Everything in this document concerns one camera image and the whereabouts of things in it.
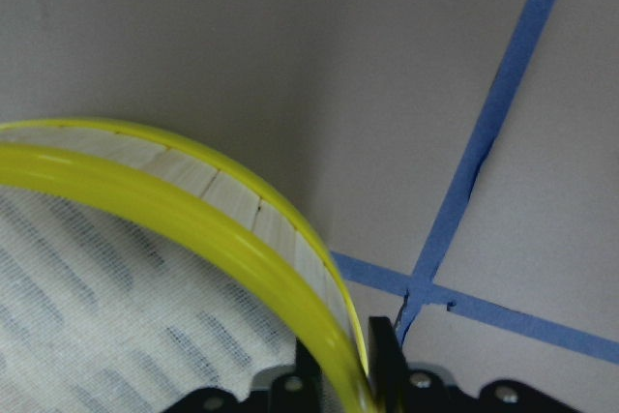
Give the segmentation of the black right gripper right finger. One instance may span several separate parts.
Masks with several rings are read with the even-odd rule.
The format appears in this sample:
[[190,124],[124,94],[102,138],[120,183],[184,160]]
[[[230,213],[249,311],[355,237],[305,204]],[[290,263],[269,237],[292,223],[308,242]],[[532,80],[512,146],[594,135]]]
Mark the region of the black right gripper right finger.
[[403,412],[408,368],[391,321],[368,319],[368,379],[381,412]]

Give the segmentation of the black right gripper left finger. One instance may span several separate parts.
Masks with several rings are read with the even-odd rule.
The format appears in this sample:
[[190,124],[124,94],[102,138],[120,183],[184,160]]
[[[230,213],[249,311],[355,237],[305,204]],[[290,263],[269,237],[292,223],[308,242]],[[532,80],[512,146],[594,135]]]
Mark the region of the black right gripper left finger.
[[293,378],[295,412],[321,412],[323,408],[322,370],[299,339],[296,339]]

